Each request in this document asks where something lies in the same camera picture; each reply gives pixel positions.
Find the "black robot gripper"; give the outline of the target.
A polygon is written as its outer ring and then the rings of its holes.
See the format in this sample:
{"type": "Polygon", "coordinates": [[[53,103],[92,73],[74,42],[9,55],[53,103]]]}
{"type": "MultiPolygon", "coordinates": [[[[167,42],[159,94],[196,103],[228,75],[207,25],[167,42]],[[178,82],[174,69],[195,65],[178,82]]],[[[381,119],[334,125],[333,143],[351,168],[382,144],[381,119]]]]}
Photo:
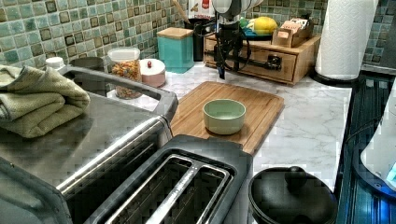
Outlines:
{"type": "MultiPolygon", "coordinates": [[[[215,60],[218,63],[219,78],[225,79],[224,62],[228,57],[236,59],[240,49],[243,47],[243,35],[241,34],[240,22],[229,24],[219,23],[216,32],[217,43],[215,45],[215,60]]],[[[240,70],[240,62],[233,62],[233,70],[240,70]]]]}

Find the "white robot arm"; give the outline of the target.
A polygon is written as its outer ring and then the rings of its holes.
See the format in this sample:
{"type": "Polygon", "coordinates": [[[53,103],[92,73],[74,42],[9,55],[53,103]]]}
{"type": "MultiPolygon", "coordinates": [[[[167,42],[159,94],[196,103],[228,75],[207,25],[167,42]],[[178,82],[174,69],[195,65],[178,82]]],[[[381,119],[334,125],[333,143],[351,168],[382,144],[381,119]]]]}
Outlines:
{"type": "Polygon", "coordinates": [[[221,79],[225,70],[239,70],[238,55],[243,47],[244,32],[240,15],[259,6],[263,0],[212,0],[216,21],[214,61],[221,79]]]}

